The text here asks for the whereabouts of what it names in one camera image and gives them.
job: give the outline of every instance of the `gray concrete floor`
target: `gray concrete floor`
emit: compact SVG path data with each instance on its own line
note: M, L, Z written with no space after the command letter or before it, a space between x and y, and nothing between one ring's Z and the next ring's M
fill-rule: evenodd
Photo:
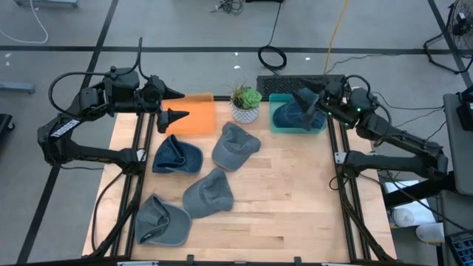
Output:
M81 0L78 9L39 7L38 16L50 33L50 46L96 45L111 0ZM451 0L436 0L444 18ZM217 0L120 0L105 39L105 46L135 46L143 36L147 47L260 47L266 45L276 17L277 4L246 4L240 16L210 13ZM281 9L272 45L279 47L327 47L343 0L286 1ZM43 38L28 7L13 1L0 2L0 29L15 38ZM427 0L358 0L350 3L334 47L339 48L421 48L423 42L440 32ZM0 35L1 45L20 45ZM435 45L448 49L445 41ZM3 55L12 53L9 58ZM50 82L68 71L86 70L91 52L20 52L0 51L0 81L30 82L34 95L0 92L0 113L14 116L16 130L9 136L0 156L0 264L14 263L18 257L50 166L36 143L36 129L55 116L47 100ZM266 55L276 62L275 55ZM352 55L333 54L331 64ZM288 53L283 75L321 74L325 54ZM445 64L455 66L451 55L436 55ZM131 66L131 52L102 52L97 71L111 65ZM168 86L182 92L213 92L229 95L226 84L247 81L256 86L258 75L270 75L259 63L256 53L240 52L147 52L143 70L159 75ZM395 106L441 106L442 95L463 91L459 75L431 65L425 55L397 55L352 60L338 65L332 74L363 75L372 90L381 92ZM68 106L79 90L82 77L60 82L55 98ZM425 111L390 110L393 124L425 114ZM442 112L403 127L427 137L444 122ZM101 118L75 130L74 139L87 146L106 148L114 120ZM445 146L449 155L446 130L433 140ZM379 154L404 155L405 152L384 144ZM90 163L72 163L93 166ZM78 258L89 227L101 171L61 171L35 241L30 262ZM402 174L402 179L418 179ZM420 243L414 231L393 231L398 257L405 262L428 265L435 248Z

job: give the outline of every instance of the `wooden table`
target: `wooden table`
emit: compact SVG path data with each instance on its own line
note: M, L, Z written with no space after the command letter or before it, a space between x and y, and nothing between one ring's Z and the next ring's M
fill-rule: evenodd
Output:
M156 193L166 201L182 205L184 190L217 167L211 160L212 149L223 125L233 118L228 102L216 102L215 106L217 124L213 134L177 136L202 149L204 162L198 175L152 172L156 150L166 138L154 129L141 203ZM136 120L136 115L118 115L111 149L132 146ZM146 132L147 117L144 121L142 132ZM239 124L258 137L262 147L241 169L227 172L235 199L232 211L194 219L189 238L182 247L137 245L134 240L132 258L182 261L188 254L194 254L196 261L293 262L294 256L300 256L303 262L348 262L340 199L338 192L328 186L335 176L328 130L317 135L273 134L269 123L269 105L262 103L255 122ZM370 142L358 137L354 130L348 131L348 137L351 149L371 151ZM115 165L106 166L99 192L119 172ZM378 179L375 171L364 174ZM98 243L116 222L124 180L114 184L102 199L98 209ZM366 226L384 250L395 257L379 185L358 178L358 189ZM119 254L123 254L127 231L125 225ZM91 251L89 229L84 254Z

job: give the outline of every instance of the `succulent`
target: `succulent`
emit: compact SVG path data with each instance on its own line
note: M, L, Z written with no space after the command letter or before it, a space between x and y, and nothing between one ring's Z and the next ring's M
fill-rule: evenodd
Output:
M250 86L241 85L234 89L232 99L236 107L248 110L259 106L262 95Z

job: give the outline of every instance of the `potted plant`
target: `potted plant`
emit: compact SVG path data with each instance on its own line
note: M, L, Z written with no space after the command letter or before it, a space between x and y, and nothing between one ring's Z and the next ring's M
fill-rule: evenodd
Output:
M231 96L231 115L240 123L251 123L259 114L262 96L250 86L235 86Z

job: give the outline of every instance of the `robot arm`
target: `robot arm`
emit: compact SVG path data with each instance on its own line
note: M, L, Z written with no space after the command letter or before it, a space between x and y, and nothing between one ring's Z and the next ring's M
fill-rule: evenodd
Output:
M365 155L359 151L338 153L338 167L348 177L357 177L368 168L394 171L411 171L425 178L442 178L447 175L448 158L437 143L416 137L401 131L377 115L375 110L380 103L368 90L351 89L348 78L341 83L329 83L325 86L300 80L308 89L319 94L313 103L306 102L297 93L293 94L302 107L305 125L310 127L315 111L321 110L332 116L346 128L356 128L358 136L387 143L413 153L414 157L386 157Z
M137 64L131 69L117 69L112 66L110 72L104 74L105 78L101 82L82 88L67 110L38 129L38 144L43 151L44 159L50 165L84 160L114 163L123 169L124 174L139 173L140 162L143 156L146 156L143 150L98 149L80 146L71 140L76 127L84 122L95 121L106 114L113 117L115 113L156 113L159 133L166 132L169 124L188 115L188 112L162 110L162 100L183 98L185 95L169 89L156 75L150 77L143 75L147 82L139 89L140 80L135 72L136 66Z

